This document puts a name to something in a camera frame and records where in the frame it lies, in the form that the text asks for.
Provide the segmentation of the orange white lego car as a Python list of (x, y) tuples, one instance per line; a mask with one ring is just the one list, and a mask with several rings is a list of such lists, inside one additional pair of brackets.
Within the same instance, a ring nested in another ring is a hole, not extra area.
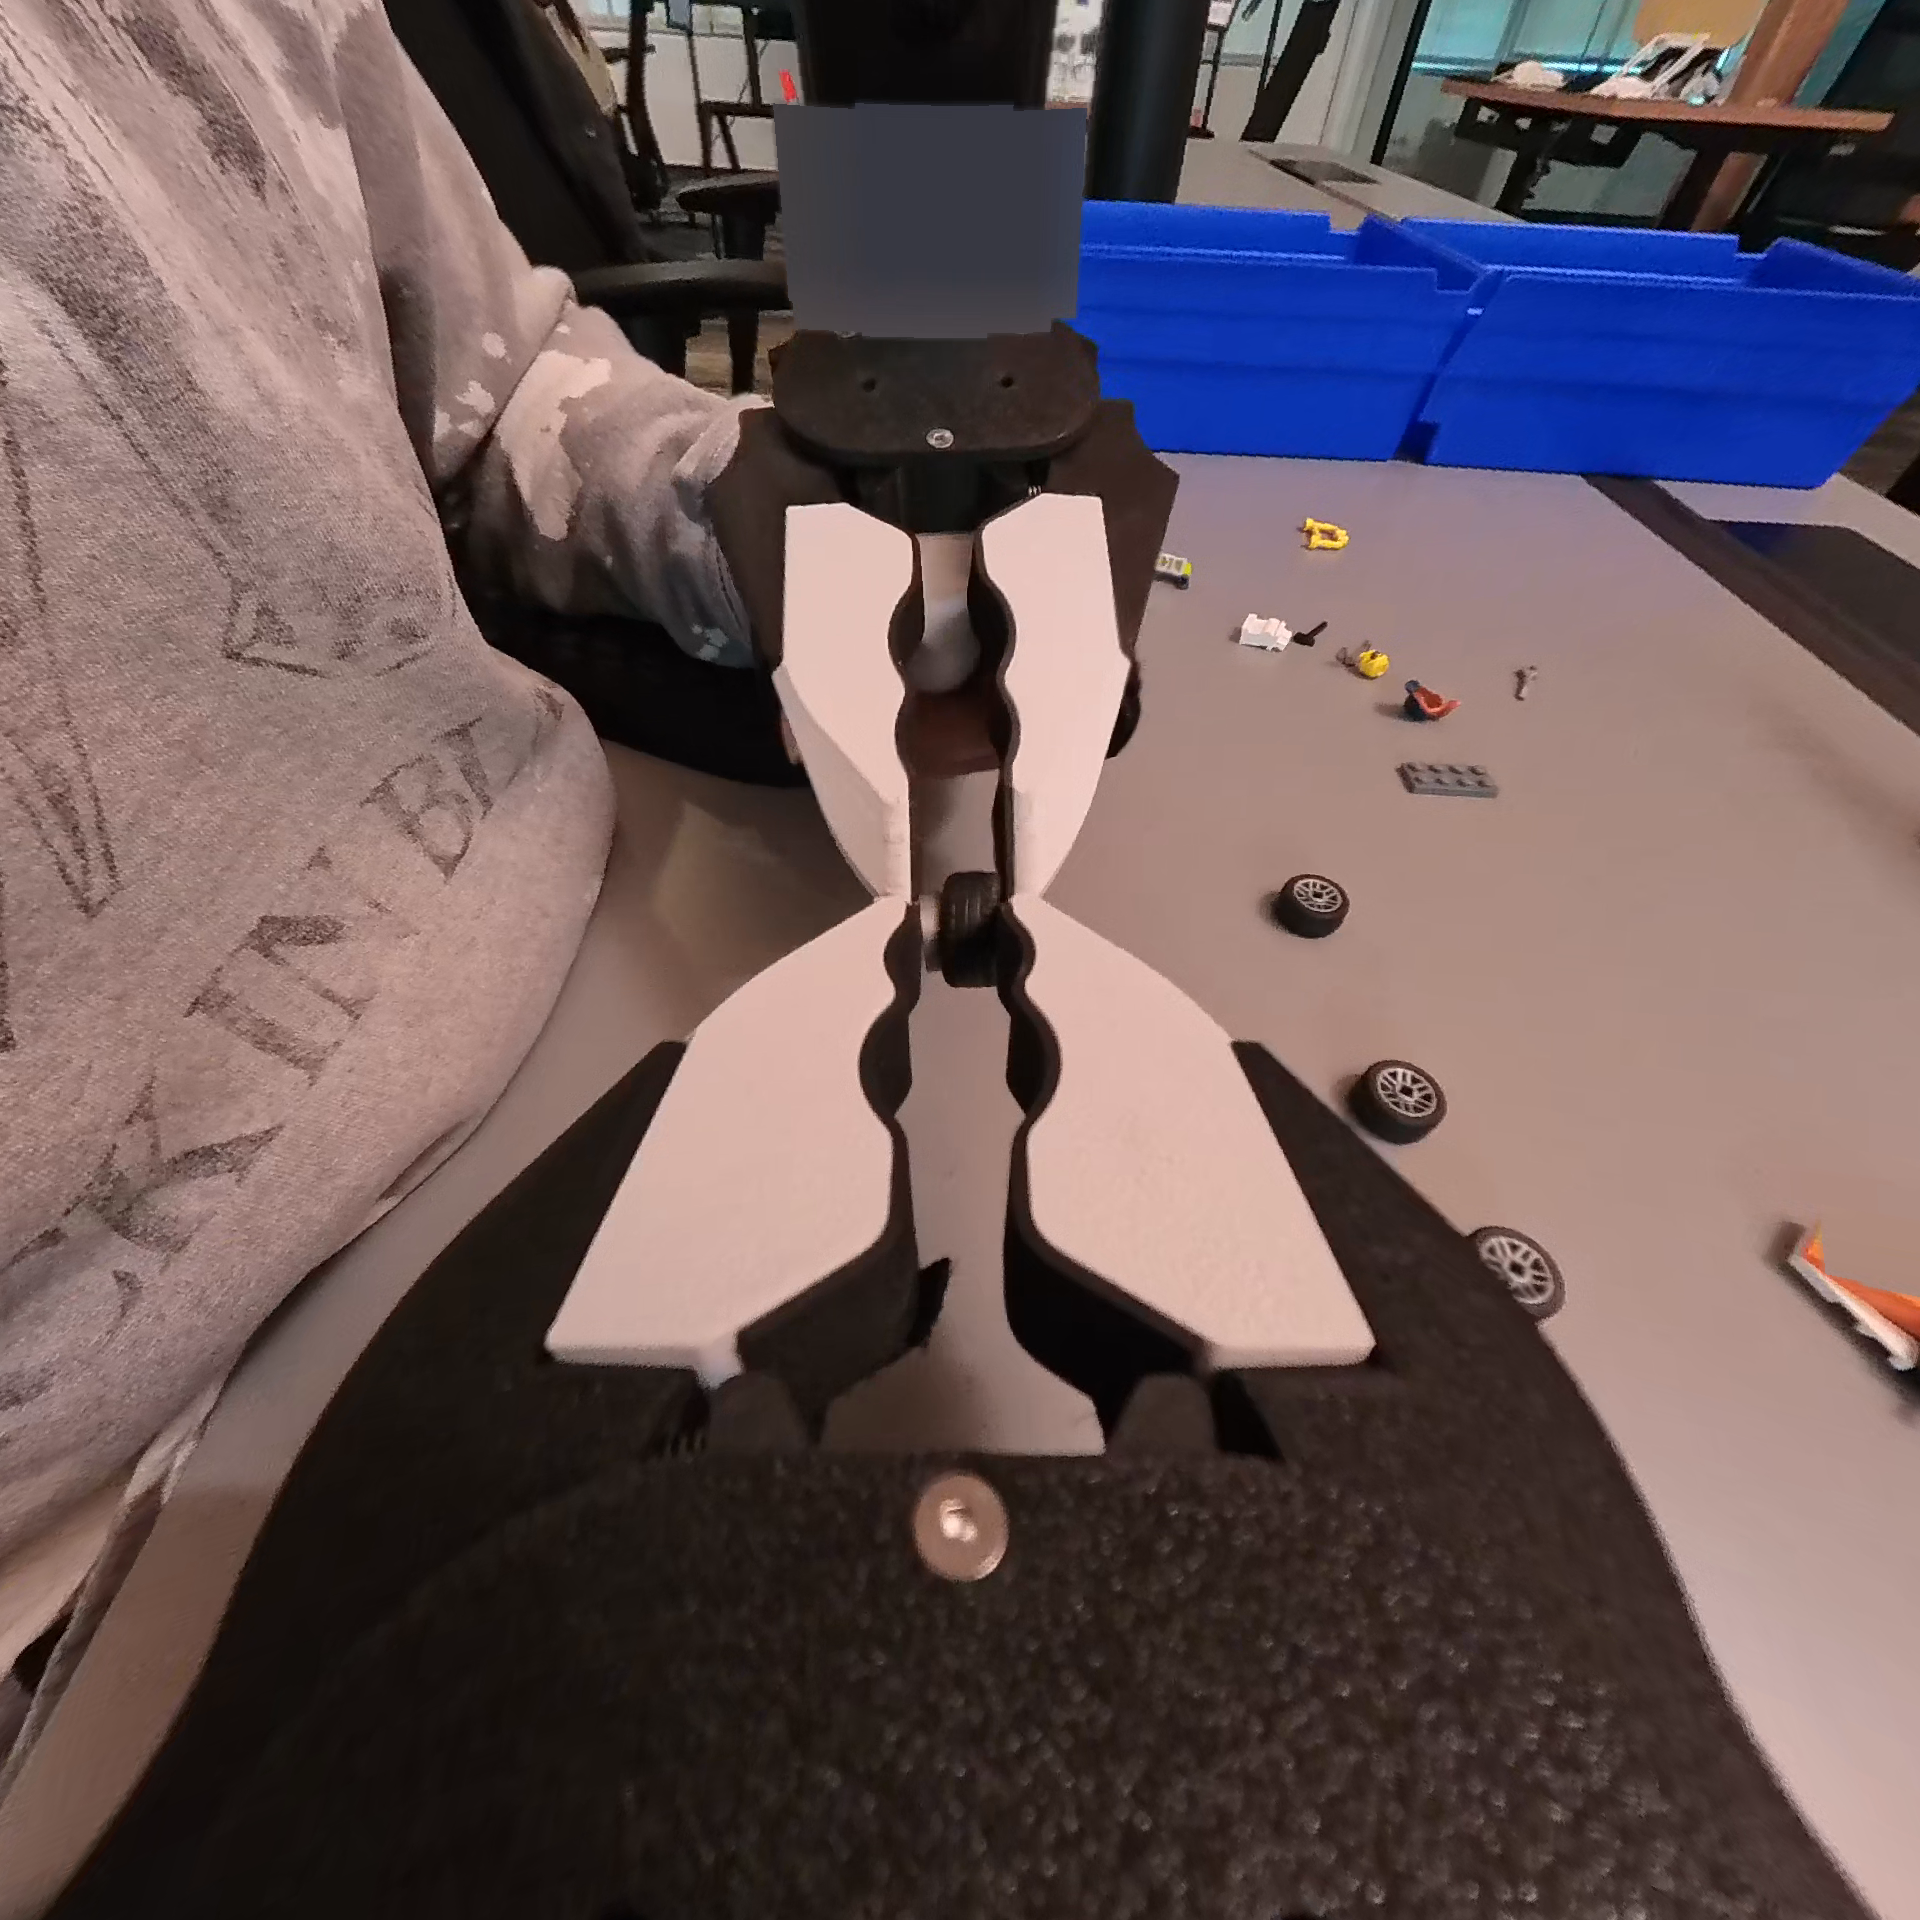
[(1818, 1226), (1800, 1232), (1787, 1248), (1787, 1272), (1818, 1299), (1880, 1348), (1889, 1368), (1912, 1374), (1917, 1368), (1917, 1297), (1889, 1287), (1845, 1280), (1826, 1267)]

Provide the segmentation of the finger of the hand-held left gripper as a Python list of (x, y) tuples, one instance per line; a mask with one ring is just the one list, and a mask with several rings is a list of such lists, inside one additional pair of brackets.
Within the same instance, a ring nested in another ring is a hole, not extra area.
[(1045, 894), (1091, 812), (1131, 674), (1096, 497), (1031, 495), (976, 532), (973, 629), (1000, 755), (997, 875), (1007, 896)]
[(800, 762), (854, 875), (878, 900), (912, 894), (905, 699), (893, 621), (914, 594), (912, 540), (857, 506), (786, 514), (774, 687)]

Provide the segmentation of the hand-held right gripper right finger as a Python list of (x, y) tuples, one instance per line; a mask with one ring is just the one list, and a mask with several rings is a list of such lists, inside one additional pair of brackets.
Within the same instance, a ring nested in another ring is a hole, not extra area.
[(1036, 1252), (1207, 1374), (1372, 1359), (1232, 1039), (1049, 902), (1013, 900), (1005, 932), (1013, 1221)]

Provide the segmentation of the small dark lego pieces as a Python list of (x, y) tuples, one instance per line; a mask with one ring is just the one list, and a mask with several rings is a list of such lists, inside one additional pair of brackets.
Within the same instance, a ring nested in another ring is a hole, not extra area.
[[(1321, 520), (1318, 516), (1305, 516), (1299, 526), (1300, 549), (1313, 553), (1338, 553), (1349, 549), (1353, 541), (1349, 528), (1338, 523)], [(1171, 550), (1159, 550), (1152, 560), (1152, 583), (1165, 583), (1169, 588), (1190, 588), (1193, 586), (1193, 564), (1187, 559), (1173, 555)], [(1309, 629), (1299, 629), (1280, 616), (1263, 616), (1263, 614), (1247, 614), (1240, 619), (1236, 629), (1236, 644), (1253, 653), (1253, 654), (1285, 654), (1285, 653), (1310, 653), (1319, 644), (1327, 623), (1318, 621)], [(1363, 650), (1344, 650), (1337, 654), (1337, 664), (1366, 682), (1380, 682), (1390, 668), (1390, 656), (1377, 648)], [(1514, 704), (1524, 704), (1530, 699), (1532, 684), (1541, 679), (1541, 668), (1537, 661), (1526, 661), (1511, 676), (1511, 699)], [(1449, 719), (1459, 709), (1459, 701), (1449, 694), (1439, 694), (1430, 684), (1412, 679), (1405, 682), (1405, 696), (1399, 706), (1399, 716), (1413, 726), (1436, 726)]]

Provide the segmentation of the wooden office desk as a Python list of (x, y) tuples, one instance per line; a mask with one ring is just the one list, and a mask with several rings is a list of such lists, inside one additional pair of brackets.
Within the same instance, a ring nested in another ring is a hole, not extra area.
[(1858, 175), (1892, 202), (1892, 228), (1916, 228), (1916, 154), (1897, 147), (1897, 119), (1881, 108), (1796, 104), (1812, 54), (1751, 48), (1731, 97), (1713, 104), (1621, 99), (1503, 81), (1447, 81), (1453, 137), (1512, 157), (1497, 209), (1519, 220), (1554, 166), (1616, 172), (1644, 140), (1686, 157), (1654, 223), (1716, 234), (1737, 226), (1764, 160), (1812, 160)]

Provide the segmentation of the black office chair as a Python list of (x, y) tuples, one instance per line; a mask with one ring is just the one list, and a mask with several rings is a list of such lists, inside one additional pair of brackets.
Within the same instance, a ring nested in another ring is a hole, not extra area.
[(758, 326), (786, 309), (783, 269), (759, 244), (774, 184), (717, 184), (720, 253), (661, 253), (646, 223), (669, 200), (621, 132), (611, 77), (572, 6), (387, 2), (387, 21), (483, 175), (526, 260), (564, 273), (663, 372), (727, 326), (730, 390), (754, 390)]

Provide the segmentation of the black honeycomb wrist rest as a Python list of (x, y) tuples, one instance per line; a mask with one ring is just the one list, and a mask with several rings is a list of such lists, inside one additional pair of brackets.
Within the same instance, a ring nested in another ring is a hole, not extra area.
[(721, 782), (805, 788), (771, 679), (689, 656), (661, 626), (516, 613), (492, 644), (569, 694), (614, 747)]

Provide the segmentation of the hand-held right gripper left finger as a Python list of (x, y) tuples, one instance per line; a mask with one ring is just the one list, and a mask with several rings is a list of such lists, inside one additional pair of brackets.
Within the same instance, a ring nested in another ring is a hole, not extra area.
[(900, 1350), (921, 950), (917, 902), (878, 900), (698, 1024), (546, 1329), (553, 1361), (864, 1377)]

